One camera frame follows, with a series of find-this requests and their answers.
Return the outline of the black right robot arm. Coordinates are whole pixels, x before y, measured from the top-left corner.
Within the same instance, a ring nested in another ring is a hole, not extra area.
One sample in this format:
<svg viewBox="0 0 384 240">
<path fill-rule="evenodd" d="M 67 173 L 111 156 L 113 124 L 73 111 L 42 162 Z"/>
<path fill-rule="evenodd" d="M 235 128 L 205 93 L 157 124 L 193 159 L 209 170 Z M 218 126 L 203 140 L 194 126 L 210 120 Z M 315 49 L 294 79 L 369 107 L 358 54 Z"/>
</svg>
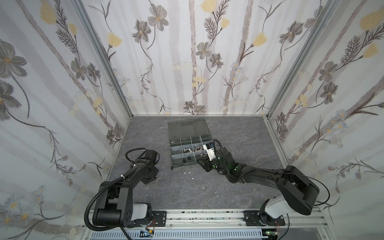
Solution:
<svg viewBox="0 0 384 240">
<path fill-rule="evenodd" d="M 232 184 L 258 184 L 280 191 L 280 196 L 265 200 L 253 218 L 261 226 L 277 226 L 278 221 L 290 213 L 309 216 L 314 207 L 329 201 L 318 202 L 320 181 L 304 175 L 292 165 L 284 169 L 263 169 L 238 163 L 217 139 L 193 145 L 193 148 L 203 151 L 196 161 L 207 173 L 214 170 Z"/>
</svg>

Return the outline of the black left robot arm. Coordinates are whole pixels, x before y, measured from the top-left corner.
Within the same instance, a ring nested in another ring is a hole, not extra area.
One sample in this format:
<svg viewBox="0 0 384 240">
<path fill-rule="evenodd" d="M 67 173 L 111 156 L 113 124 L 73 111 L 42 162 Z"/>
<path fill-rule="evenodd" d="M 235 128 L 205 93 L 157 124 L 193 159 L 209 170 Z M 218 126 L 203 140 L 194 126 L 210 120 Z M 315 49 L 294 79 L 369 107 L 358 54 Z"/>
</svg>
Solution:
<svg viewBox="0 0 384 240">
<path fill-rule="evenodd" d="M 147 185 L 156 179 L 160 154 L 155 150 L 135 148 L 127 151 L 125 157 L 131 163 L 129 170 L 112 181 L 101 183 L 85 209 L 84 222 L 94 232 L 120 228 L 130 240 L 126 228 L 155 224 L 151 204 L 134 203 L 133 190 L 139 182 Z"/>
</svg>

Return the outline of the green compartment organizer box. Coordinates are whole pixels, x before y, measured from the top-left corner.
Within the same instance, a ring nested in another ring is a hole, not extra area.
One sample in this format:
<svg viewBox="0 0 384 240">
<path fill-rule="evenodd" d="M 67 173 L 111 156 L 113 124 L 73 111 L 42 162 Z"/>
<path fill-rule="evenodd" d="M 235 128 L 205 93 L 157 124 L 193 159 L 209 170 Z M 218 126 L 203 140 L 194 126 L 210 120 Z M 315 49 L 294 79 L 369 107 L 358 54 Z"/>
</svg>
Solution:
<svg viewBox="0 0 384 240">
<path fill-rule="evenodd" d="M 171 169 L 196 165 L 207 157 L 204 145 L 212 135 L 204 118 L 168 123 L 171 148 Z"/>
</svg>

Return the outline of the aluminium corner frame post left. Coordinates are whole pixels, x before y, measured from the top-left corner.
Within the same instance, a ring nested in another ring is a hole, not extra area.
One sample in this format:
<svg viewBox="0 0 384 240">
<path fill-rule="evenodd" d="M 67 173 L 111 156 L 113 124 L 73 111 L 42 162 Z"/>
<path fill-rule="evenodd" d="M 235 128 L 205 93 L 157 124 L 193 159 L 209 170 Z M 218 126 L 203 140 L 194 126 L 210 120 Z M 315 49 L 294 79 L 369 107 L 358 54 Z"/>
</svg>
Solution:
<svg viewBox="0 0 384 240">
<path fill-rule="evenodd" d="M 95 50 L 97 56 L 99 57 L 105 71 L 107 72 L 107 76 L 115 90 L 115 93 L 120 100 L 121 105 L 125 111 L 126 116 L 131 119 L 134 115 L 126 101 L 125 95 L 119 85 L 119 82 L 114 74 L 113 68 L 111 66 L 110 60 L 108 59 L 107 52 L 104 50 L 103 45 L 98 37 L 95 28 L 92 25 L 92 22 L 87 14 L 84 4 L 82 1 L 72 0 L 72 5 L 75 8 L 75 11 L 86 30 L 86 33 L 92 43 L 93 49 Z"/>
</svg>

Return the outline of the aluminium corner frame post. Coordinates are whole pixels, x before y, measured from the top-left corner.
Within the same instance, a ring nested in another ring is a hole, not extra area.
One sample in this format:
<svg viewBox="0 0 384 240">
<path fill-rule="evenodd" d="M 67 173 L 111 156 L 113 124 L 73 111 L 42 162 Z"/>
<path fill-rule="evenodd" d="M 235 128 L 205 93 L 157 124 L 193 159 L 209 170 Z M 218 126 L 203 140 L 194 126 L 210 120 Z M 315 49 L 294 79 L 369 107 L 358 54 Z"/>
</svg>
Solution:
<svg viewBox="0 0 384 240">
<path fill-rule="evenodd" d="M 302 65 L 304 64 L 304 61 L 310 55 L 311 51 L 315 47 L 317 40 L 320 39 L 320 36 L 323 30 L 326 28 L 329 20 L 333 16 L 339 3 L 340 1 L 332 0 L 332 1 L 327 1 L 327 3 L 325 4 L 323 10 L 319 14 L 318 20 L 314 24 L 313 29 L 309 34 L 308 39 L 303 45 L 301 51 L 298 54 L 298 57 L 294 61 L 293 66 L 291 67 L 285 80 L 283 81 L 283 84 L 279 89 L 270 107 L 268 114 L 266 115 L 266 119 L 270 120 L 272 116 L 277 112 L 279 104 L 283 101 L 283 98 L 286 95 L 286 92 L 289 90 L 290 85 L 292 84 L 298 71 L 301 69 Z"/>
<path fill-rule="evenodd" d="M 72 0 L 72 5 L 75 8 L 75 11 L 86 30 L 86 33 L 92 43 L 93 49 L 95 50 L 97 56 L 99 57 L 105 71 L 107 72 L 107 76 L 115 90 L 115 93 L 120 100 L 121 105 L 125 111 L 126 116 L 131 119 L 134 115 L 126 101 L 125 95 L 119 85 L 119 82 L 114 74 L 113 68 L 111 66 L 110 60 L 108 59 L 107 52 L 104 50 L 103 45 L 98 37 L 95 28 L 92 25 L 92 22 L 87 14 L 84 4 L 82 1 Z"/>
</svg>

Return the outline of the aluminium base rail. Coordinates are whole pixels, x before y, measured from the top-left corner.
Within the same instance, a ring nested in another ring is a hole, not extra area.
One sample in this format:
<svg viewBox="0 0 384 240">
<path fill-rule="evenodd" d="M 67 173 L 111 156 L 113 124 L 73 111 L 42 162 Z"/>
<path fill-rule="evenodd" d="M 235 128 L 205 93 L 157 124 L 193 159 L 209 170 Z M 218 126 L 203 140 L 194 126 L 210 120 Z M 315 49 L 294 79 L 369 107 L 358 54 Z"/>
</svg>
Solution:
<svg viewBox="0 0 384 240">
<path fill-rule="evenodd" d="M 283 231 L 287 228 L 327 228 L 328 223 L 319 209 L 309 216 L 289 213 L 262 224 L 257 209 L 211 210 L 153 210 L 150 220 L 155 229 L 240 229 L 264 228 Z"/>
</svg>

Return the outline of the aluminium corner frame post right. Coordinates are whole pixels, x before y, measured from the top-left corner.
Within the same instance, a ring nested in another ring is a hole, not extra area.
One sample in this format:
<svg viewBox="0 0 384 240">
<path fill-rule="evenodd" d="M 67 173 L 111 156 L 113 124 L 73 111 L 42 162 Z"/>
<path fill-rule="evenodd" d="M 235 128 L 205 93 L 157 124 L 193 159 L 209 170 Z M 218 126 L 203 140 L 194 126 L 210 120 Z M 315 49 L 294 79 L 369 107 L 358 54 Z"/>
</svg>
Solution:
<svg viewBox="0 0 384 240">
<path fill-rule="evenodd" d="M 298 57 L 294 61 L 293 66 L 291 67 L 285 80 L 283 81 L 283 84 L 279 89 L 270 107 L 268 114 L 266 115 L 266 119 L 270 120 L 272 116 L 277 112 L 279 104 L 283 101 L 283 98 L 286 95 L 286 92 L 289 90 L 290 85 L 292 84 L 298 71 L 301 69 L 302 65 L 304 64 L 304 61 L 310 55 L 311 51 L 315 47 L 317 40 L 320 39 L 320 36 L 323 30 L 326 28 L 329 20 L 333 16 L 339 3 L 340 1 L 332 0 L 332 1 L 327 1 L 327 3 L 325 4 L 323 10 L 319 14 L 318 20 L 314 24 L 313 29 L 309 34 L 308 39 L 303 45 L 301 51 L 298 54 Z"/>
</svg>

